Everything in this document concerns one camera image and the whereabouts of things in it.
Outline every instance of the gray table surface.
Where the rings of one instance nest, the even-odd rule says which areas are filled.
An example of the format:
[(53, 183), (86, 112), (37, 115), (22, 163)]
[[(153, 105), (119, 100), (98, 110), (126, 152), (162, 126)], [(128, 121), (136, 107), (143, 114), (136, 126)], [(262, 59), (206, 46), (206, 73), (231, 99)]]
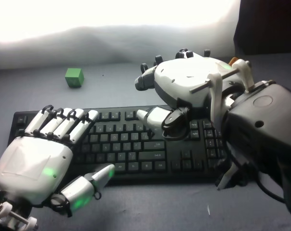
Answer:
[[(274, 79), (291, 88), (291, 54), (247, 59), (255, 81)], [(0, 157), (16, 111), (39, 110), (48, 104), (71, 108), (164, 104), (154, 90), (135, 90), (139, 64), (84, 66), (80, 89), (67, 86), (66, 68), (0, 71)], [(286, 207), (254, 183), (220, 192), (205, 183), (113, 186), (72, 218), (48, 208), (33, 209), (31, 215), (38, 218), (42, 231), (291, 231)]]

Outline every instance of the black keyboard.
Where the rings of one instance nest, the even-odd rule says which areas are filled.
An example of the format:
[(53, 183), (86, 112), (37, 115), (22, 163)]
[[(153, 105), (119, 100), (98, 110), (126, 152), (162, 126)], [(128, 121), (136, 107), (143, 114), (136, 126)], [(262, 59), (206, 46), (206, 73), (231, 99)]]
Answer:
[[(221, 134), (200, 118), (190, 122), (190, 135), (184, 141), (164, 141), (157, 135), (149, 139), (148, 128), (138, 121), (136, 112), (152, 107), (94, 109), (100, 113), (99, 120), (74, 149), (69, 175), (84, 175), (98, 164), (113, 163), (113, 180), (216, 178), (215, 167), (226, 158)], [(14, 114), (9, 144), (36, 114)]]

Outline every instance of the robotic hand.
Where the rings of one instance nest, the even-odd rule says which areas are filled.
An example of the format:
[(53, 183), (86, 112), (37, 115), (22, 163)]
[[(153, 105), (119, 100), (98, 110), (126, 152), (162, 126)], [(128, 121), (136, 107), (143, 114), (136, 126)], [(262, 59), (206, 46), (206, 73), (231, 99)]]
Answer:
[(32, 207), (47, 206), (70, 217), (93, 197), (101, 198), (102, 188), (114, 175), (114, 165), (94, 169), (59, 189), (75, 144), (97, 118), (94, 110), (53, 110), (48, 105), (7, 147), (0, 159), (1, 230), (36, 230), (37, 219), (29, 217)]
[[(151, 128), (149, 135), (176, 141), (189, 135), (190, 120), (210, 118), (231, 160), (217, 189), (230, 187), (233, 176), (249, 165), (258, 186), (291, 213), (291, 91), (272, 80), (254, 83), (248, 61), (229, 66), (209, 56), (209, 50), (201, 57), (182, 49), (174, 60), (159, 55), (154, 67), (142, 64), (136, 89), (154, 88), (172, 110), (138, 110), (139, 120)], [(259, 171), (282, 187), (284, 198), (261, 184)]]

